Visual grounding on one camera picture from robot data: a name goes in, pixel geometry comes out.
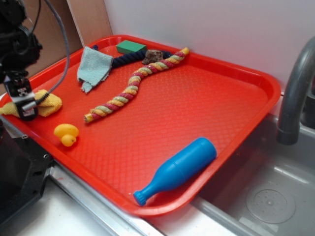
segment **sink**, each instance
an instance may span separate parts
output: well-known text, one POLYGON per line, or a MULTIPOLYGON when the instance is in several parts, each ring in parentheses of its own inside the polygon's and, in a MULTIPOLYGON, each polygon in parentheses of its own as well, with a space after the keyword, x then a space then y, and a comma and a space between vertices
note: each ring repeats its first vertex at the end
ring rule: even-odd
POLYGON ((199 197, 263 236, 315 235, 315 131, 276 141, 268 115, 203 187, 199 197))

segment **plastic tray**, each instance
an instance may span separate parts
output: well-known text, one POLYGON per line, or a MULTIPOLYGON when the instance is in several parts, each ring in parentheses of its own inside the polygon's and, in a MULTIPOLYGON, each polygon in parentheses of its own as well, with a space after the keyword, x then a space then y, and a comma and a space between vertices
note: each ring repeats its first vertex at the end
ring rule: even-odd
MULTIPOLYGON (((180 50, 125 35, 103 38, 90 46, 97 44, 101 52, 118 57, 115 45, 123 40, 148 49, 180 50)), ((5 118, 103 196, 139 216, 162 215, 189 203, 280 97, 280 86, 270 75, 190 53, 176 67, 146 77, 136 97, 124 107, 87 124, 83 115, 122 92, 142 64, 113 69, 104 82, 85 94, 77 81, 82 52, 71 55, 69 72, 53 92, 63 101, 57 113, 31 122, 5 118), (53 134, 61 123, 80 130, 72 147, 64 147, 53 134), (200 136, 215 145, 217 159, 181 187, 156 194, 139 206, 134 191, 145 187, 164 161, 200 136)), ((64 65, 62 60, 33 76, 33 90, 51 88, 64 65)), ((0 105, 9 101, 6 95, 0 105)))

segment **yellow cloth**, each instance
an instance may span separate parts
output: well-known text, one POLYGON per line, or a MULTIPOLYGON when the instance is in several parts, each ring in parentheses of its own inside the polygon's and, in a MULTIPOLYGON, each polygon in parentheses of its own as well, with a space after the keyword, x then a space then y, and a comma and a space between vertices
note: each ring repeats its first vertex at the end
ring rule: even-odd
MULTIPOLYGON (((47 93, 46 90, 42 89, 35 93, 35 100, 40 99, 45 93, 47 93)), ((60 109, 62 106, 62 100, 53 95, 52 93, 38 106, 38 114, 42 117, 47 117, 51 115, 52 113, 55 113, 60 109)), ((0 115, 14 115, 16 117, 20 117, 15 104, 13 102, 9 102, 5 104, 2 108, 0 108, 0 115)))

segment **tray rim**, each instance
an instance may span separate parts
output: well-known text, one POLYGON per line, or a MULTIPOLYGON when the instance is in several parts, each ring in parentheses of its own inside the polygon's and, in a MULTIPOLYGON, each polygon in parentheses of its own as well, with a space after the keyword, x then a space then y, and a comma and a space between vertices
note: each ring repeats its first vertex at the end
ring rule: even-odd
MULTIPOLYGON (((134 41, 134 42, 145 44, 145 45, 148 43, 151 43, 151 44, 154 43, 155 48, 160 47, 172 53, 179 50, 173 47, 169 47, 166 45, 162 45, 159 43, 155 43, 149 40, 140 39, 140 38, 129 36, 129 35, 113 35, 113 36, 104 37, 99 40, 96 40, 95 42, 87 46, 91 47, 94 44, 102 45, 102 43, 110 43, 111 45, 112 44, 114 45, 114 44, 118 44, 119 42, 122 42, 123 40, 130 40, 130 41, 134 41)), ((77 64, 80 61, 83 49, 84 48, 71 54, 70 66, 77 64)), ((190 52, 189 55, 190 56, 187 59, 185 59, 183 63, 187 63, 187 64, 190 64, 192 66, 202 68, 202 69, 205 69, 202 66, 205 63, 207 63, 208 66, 206 70, 209 70, 214 73, 221 74, 221 75, 225 75, 233 79, 241 80, 246 83, 253 84, 257 87, 260 87, 267 95, 267 102, 265 106, 263 107, 263 109, 261 109, 253 117, 253 119, 247 123, 244 129, 242 129, 242 131, 235 136, 233 141, 220 153, 220 162, 217 160, 214 160, 212 164, 209 165, 196 178, 196 180, 188 187, 188 189, 179 198, 167 204, 164 204, 161 206, 137 206, 134 204, 127 203, 126 198, 120 192, 118 192, 116 189, 109 186, 108 183, 104 183, 103 181, 100 181, 99 179, 97 179, 95 176, 89 173, 89 171, 86 171, 83 166, 79 165, 74 160, 69 159, 67 155, 59 151, 54 145, 45 141, 42 137, 37 136, 34 132, 28 129, 27 124, 25 122, 22 122, 18 118, 12 117, 12 116, 10 117, 7 116, 6 119, 8 119, 13 125, 19 128, 22 132, 27 133, 30 137, 35 139, 44 148, 52 150, 50 151, 52 156, 58 155, 59 157, 58 159, 63 160, 63 161, 58 161, 58 162, 60 162, 67 169, 70 169, 69 167, 72 166, 70 171, 75 173, 79 178, 81 178, 83 181, 88 183, 96 191, 100 192, 102 195, 107 197, 109 200, 111 200, 114 204, 121 207, 123 210, 131 214, 141 216, 141 217, 158 216, 158 215, 170 213, 176 209, 179 209, 185 206, 196 196, 196 194, 206 184, 206 182, 209 181, 210 178, 216 173, 216 171, 227 161, 230 154, 233 151, 235 151, 235 149, 246 139, 246 137, 264 119, 264 117, 268 114, 268 112, 272 109, 272 107, 277 103, 281 94, 281 88, 278 81, 269 74, 266 74, 258 70, 250 69, 244 66, 236 65, 230 62, 225 62, 219 59, 214 59, 214 58, 206 57, 203 55, 199 55, 194 52, 190 52), (239 75, 247 75, 247 76, 243 79, 235 78, 239 75)), ((40 86, 42 83, 48 81, 48 79, 46 79, 45 81, 41 79, 43 75, 45 74, 49 73, 50 78, 51 78, 52 76, 56 76, 62 73, 64 66, 65 66, 65 59, 62 59, 56 62, 55 64, 49 66, 48 68, 44 69, 43 71, 39 72, 38 74, 32 76, 30 78, 32 87, 36 88, 40 86)), ((7 94, 2 97, 2 99, 0 100, 0 106, 4 105, 4 100, 7 98, 8 98, 7 94)))

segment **multicolored rope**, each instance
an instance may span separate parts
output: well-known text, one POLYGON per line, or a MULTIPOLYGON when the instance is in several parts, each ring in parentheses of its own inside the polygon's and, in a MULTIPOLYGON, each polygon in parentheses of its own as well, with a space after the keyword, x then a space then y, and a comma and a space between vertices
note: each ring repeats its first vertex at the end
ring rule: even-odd
POLYGON ((143 78, 148 75, 158 73, 159 71, 164 71, 174 67, 175 65, 179 64, 188 54, 189 49, 184 48, 167 59, 150 63, 149 65, 144 65, 140 69, 134 71, 129 78, 127 88, 107 103, 91 109, 90 113, 84 115, 84 121, 89 123, 95 119, 100 119, 107 116, 108 114, 113 113, 113 111, 118 110, 128 101, 134 98, 139 90, 140 81, 143 78))

